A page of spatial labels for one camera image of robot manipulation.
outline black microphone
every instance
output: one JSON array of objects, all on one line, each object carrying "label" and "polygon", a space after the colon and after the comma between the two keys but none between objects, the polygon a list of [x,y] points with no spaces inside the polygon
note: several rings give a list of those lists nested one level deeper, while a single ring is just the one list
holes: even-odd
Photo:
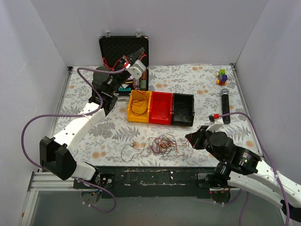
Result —
[{"label": "black microphone", "polygon": [[[222,89],[221,90],[221,97],[222,97],[222,114],[230,113],[230,106],[229,106],[229,90]],[[224,124],[230,124],[230,115],[224,116],[222,118]]]}]

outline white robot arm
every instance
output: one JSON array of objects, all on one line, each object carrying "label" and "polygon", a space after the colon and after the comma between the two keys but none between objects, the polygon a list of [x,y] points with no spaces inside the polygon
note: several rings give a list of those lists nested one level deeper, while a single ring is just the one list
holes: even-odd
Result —
[{"label": "white robot arm", "polygon": [[143,72],[145,72],[146,67],[140,61],[143,55],[144,48],[141,48],[137,52],[123,57],[116,69],[125,69],[121,70],[121,73],[118,74],[114,72],[116,73],[114,76],[107,73],[100,73],[99,71],[94,73],[92,96],[84,109],[80,112],[80,115],[52,138],[43,137],[41,139],[41,167],[54,173],[62,180],[72,177],[91,181],[93,177],[94,179],[97,177],[98,172],[94,166],[85,162],[76,162],[72,153],[89,130],[92,129],[96,123],[105,118],[113,109],[117,101],[117,97],[114,96],[114,93],[118,88],[127,81],[130,76],[139,79]]},{"label": "white robot arm", "polygon": [[[278,171],[274,173],[260,156],[248,149],[236,146],[224,132],[216,132],[223,126],[219,115],[209,116],[210,126],[201,128],[185,137],[195,149],[206,149],[219,163],[214,174],[203,180],[204,187],[231,186],[251,192],[270,203],[290,218],[301,222],[301,185],[288,179]],[[289,210],[283,199],[283,191],[277,181],[280,179]]]}]

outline table surface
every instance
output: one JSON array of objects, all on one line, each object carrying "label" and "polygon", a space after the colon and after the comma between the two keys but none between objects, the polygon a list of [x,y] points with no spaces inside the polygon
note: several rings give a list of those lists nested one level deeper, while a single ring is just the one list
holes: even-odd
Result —
[{"label": "table surface", "polygon": [[[64,96],[61,113],[79,113],[91,95],[91,88],[79,77],[74,67],[70,82]],[[216,72],[225,69],[228,76],[226,86],[216,85]],[[91,72],[83,75],[92,81]],[[194,95],[195,117],[192,127],[167,126],[145,124],[127,121],[127,100],[118,100],[114,109],[104,120],[96,124],[81,140],[72,154],[75,160],[89,162],[97,166],[179,166],[179,167],[215,167],[218,161],[205,150],[192,149],[190,145],[183,145],[184,136],[195,132],[201,125],[209,125],[208,116],[221,113],[222,104],[220,91],[227,88],[230,91],[230,111],[246,112],[235,76],[229,65],[175,65],[151,66],[149,68],[149,90]],[[55,133],[62,130],[71,118],[59,118]],[[234,143],[260,154],[253,131],[247,119],[242,115],[233,115],[231,124],[220,129],[230,136]],[[121,150],[126,144],[135,141],[135,148],[127,145],[122,153],[123,159],[128,161],[135,153],[148,147],[149,137],[172,134],[176,140],[179,154],[172,151],[167,156],[155,154],[150,149],[144,150],[149,155],[142,157],[135,155],[132,161],[121,159]]]}]

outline black case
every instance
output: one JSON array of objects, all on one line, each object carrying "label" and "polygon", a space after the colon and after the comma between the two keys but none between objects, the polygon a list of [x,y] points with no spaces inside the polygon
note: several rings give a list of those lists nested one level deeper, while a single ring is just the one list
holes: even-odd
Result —
[{"label": "black case", "polygon": [[[145,49],[146,57],[142,59],[142,63],[146,66],[146,90],[149,90],[149,39],[147,36],[101,36],[99,37],[99,46],[102,57],[107,60],[108,66],[113,67],[123,55],[129,55],[136,52],[141,47]],[[130,91],[118,91],[120,96],[128,96]]]}]

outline white wall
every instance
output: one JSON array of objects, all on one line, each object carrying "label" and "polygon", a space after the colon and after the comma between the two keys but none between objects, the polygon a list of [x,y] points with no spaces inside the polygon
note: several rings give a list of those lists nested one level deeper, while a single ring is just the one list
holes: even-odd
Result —
[{"label": "white wall", "polygon": [[301,1],[268,1],[237,71],[265,148],[301,184]]},{"label": "white wall", "polygon": [[268,0],[31,0],[68,66],[100,65],[98,37],[150,37],[150,64],[236,62]]},{"label": "white wall", "polygon": [[[67,67],[30,0],[0,0],[0,19],[0,225],[16,226],[36,171],[22,153],[21,130],[33,116],[55,112]],[[28,129],[25,146],[35,161],[52,120]]]}]

